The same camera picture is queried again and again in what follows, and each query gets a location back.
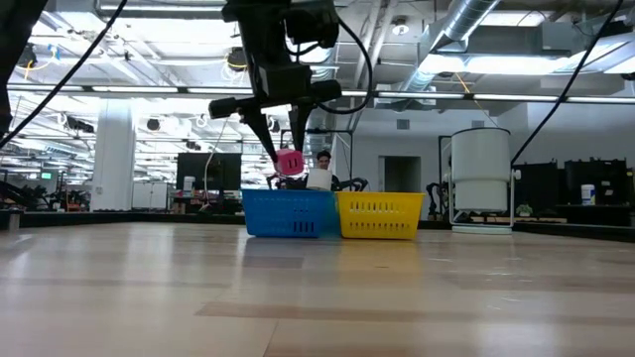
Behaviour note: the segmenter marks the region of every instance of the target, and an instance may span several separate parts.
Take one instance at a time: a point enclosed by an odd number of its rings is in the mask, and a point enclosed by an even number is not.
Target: white container
[[[511,179],[509,131],[473,128],[452,135],[452,180],[458,210],[507,210]]]
[[[183,194],[184,195],[191,195],[191,190],[193,189],[195,181],[196,181],[195,177],[183,178]]]
[[[582,205],[595,205],[595,186],[593,184],[583,184]]]
[[[309,169],[307,188],[316,190],[330,190],[333,174],[329,170]]]

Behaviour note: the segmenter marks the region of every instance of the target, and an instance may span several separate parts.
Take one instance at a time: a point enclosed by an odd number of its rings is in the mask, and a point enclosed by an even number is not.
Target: person
[[[322,170],[328,170],[330,166],[330,152],[327,150],[317,153],[317,167]],[[339,178],[333,175],[330,179],[330,190],[339,190]]]

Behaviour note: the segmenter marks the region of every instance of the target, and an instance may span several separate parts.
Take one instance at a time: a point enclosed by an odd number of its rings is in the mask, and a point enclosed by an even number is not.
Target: monitor
[[[177,189],[185,177],[194,177],[194,189],[204,189],[205,164],[209,153],[180,153],[177,159]],[[207,189],[239,190],[242,154],[214,154],[207,168]]]

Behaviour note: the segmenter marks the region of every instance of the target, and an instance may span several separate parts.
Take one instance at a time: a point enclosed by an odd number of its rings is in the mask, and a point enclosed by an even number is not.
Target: blue object
[[[328,201],[328,207],[324,212],[326,220],[321,231],[321,238],[341,239],[341,228],[339,227],[339,212],[337,212],[337,197],[335,194]]]
[[[243,189],[247,232],[257,237],[317,238],[334,210],[329,191]]]

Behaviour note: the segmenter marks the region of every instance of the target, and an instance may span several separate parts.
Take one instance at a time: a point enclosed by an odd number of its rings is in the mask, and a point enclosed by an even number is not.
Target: wooden floor
[[[112,224],[0,236],[0,356],[635,356],[635,246]]]

